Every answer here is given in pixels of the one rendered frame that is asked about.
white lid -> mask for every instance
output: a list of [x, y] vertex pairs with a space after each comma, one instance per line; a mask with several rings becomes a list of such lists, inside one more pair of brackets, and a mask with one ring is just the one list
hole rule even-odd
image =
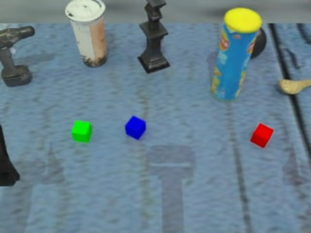
[[70, 20], [90, 22], [101, 17], [106, 9], [101, 0], [72, 0], [65, 9]]

label on canister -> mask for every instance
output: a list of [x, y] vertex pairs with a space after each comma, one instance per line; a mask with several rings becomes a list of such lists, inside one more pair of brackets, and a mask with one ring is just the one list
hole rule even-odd
[[105, 5], [100, 0], [73, 0], [66, 7], [83, 62], [98, 67], [106, 61]]
[[220, 100], [234, 100], [239, 95], [256, 35], [261, 26], [258, 14], [249, 9], [235, 8], [228, 13], [225, 15], [221, 31], [219, 53], [211, 85], [213, 95]]

red cube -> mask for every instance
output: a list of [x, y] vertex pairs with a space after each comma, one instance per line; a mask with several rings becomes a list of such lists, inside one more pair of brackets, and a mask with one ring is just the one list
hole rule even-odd
[[272, 134], [273, 134], [273, 129], [259, 123], [255, 131], [253, 132], [253, 135], [251, 137], [251, 142], [256, 144], [257, 146], [260, 146], [262, 148], [265, 148], [267, 143], [269, 142]]

green cube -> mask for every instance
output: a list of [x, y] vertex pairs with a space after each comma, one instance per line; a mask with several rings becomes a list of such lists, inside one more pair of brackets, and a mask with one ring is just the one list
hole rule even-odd
[[73, 124], [71, 135], [76, 142], [89, 142], [92, 135], [92, 125], [87, 121], [76, 120]]

blue cube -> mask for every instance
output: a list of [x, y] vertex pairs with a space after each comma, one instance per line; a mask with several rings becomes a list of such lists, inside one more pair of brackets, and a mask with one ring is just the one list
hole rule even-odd
[[132, 116], [125, 125], [126, 134], [135, 138], [136, 140], [139, 140], [145, 131], [146, 122], [136, 116]]

